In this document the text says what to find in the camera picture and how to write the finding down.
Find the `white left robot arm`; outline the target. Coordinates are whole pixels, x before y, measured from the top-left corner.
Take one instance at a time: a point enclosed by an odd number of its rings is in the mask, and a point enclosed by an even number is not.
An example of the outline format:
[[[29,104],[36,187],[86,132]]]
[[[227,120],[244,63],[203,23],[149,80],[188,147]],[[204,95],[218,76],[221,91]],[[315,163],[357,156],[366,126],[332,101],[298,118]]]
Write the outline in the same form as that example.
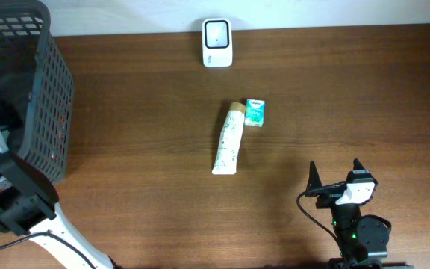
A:
[[[0,232],[33,241],[65,268],[117,268],[66,218],[53,184],[8,148],[0,131]]]

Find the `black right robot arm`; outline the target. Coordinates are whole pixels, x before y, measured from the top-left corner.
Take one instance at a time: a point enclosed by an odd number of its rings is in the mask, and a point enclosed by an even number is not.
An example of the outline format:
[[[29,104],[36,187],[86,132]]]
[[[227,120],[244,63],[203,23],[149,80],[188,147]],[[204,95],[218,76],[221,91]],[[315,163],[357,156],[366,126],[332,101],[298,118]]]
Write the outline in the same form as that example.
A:
[[[321,229],[325,230],[337,244],[340,257],[331,258],[325,264],[328,269],[410,268],[406,263],[385,264],[387,244],[392,224],[376,215],[362,215],[361,206],[367,204],[378,186],[378,181],[358,159],[353,160],[353,169],[346,180],[331,185],[321,182],[313,161],[309,165],[307,187],[296,198],[300,211]],[[332,227],[329,230],[313,218],[300,204],[302,197],[315,197],[316,208],[331,211]]]

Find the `white floral cream tube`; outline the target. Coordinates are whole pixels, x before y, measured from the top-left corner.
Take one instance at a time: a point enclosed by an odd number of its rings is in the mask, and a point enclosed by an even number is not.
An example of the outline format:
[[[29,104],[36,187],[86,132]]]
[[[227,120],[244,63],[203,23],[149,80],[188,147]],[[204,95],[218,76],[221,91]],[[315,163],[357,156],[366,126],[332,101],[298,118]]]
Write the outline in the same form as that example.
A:
[[[229,106],[222,131],[212,174],[234,175],[237,172],[237,159],[240,150],[246,106],[232,102]]]

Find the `small green tissue pack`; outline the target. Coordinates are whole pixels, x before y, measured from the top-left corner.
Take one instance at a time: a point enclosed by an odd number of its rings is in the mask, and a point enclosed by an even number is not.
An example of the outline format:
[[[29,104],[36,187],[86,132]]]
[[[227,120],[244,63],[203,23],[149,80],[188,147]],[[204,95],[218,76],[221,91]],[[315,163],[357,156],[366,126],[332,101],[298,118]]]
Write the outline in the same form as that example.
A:
[[[264,124],[265,101],[257,99],[246,100],[245,125],[262,127]]]

